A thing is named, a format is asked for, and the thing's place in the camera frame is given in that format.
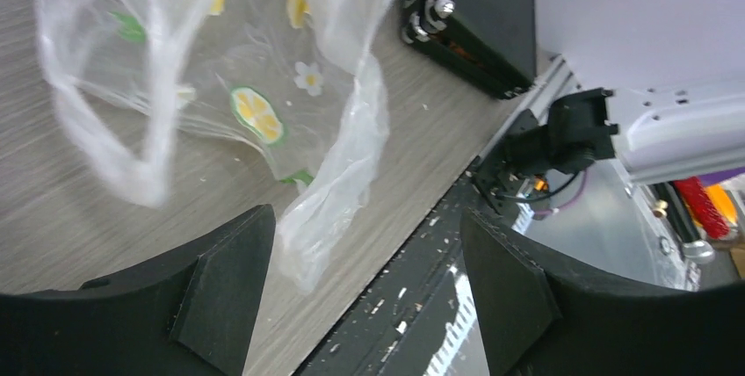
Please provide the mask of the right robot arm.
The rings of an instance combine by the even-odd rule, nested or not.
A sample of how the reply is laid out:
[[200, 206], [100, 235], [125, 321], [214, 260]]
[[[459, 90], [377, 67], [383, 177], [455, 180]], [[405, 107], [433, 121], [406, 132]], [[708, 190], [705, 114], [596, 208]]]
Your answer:
[[537, 0], [538, 41], [612, 91], [628, 184], [744, 168], [744, 0]]

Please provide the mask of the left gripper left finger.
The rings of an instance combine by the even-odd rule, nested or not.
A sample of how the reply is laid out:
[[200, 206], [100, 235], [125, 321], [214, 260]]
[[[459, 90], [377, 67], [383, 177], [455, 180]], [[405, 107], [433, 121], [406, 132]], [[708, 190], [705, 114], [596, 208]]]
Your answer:
[[74, 291], [3, 294], [2, 374], [241, 374], [275, 225], [255, 206]]

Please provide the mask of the clear printed plastic bag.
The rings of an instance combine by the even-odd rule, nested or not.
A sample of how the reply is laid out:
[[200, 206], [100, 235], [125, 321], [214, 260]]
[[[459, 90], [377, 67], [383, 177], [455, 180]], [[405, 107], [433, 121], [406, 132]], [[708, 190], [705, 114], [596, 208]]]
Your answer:
[[394, 0], [35, 0], [56, 118], [116, 197], [170, 196], [177, 132], [242, 142], [298, 197], [281, 269], [315, 289], [389, 137], [372, 44]]

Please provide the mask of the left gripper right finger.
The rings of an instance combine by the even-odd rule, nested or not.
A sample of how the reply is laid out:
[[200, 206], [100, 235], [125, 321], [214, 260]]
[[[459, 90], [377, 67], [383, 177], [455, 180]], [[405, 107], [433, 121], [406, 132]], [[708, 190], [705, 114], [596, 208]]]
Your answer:
[[474, 209], [463, 256], [493, 375], [741, 375], [744, 284], [689, 292], [603, 271]]

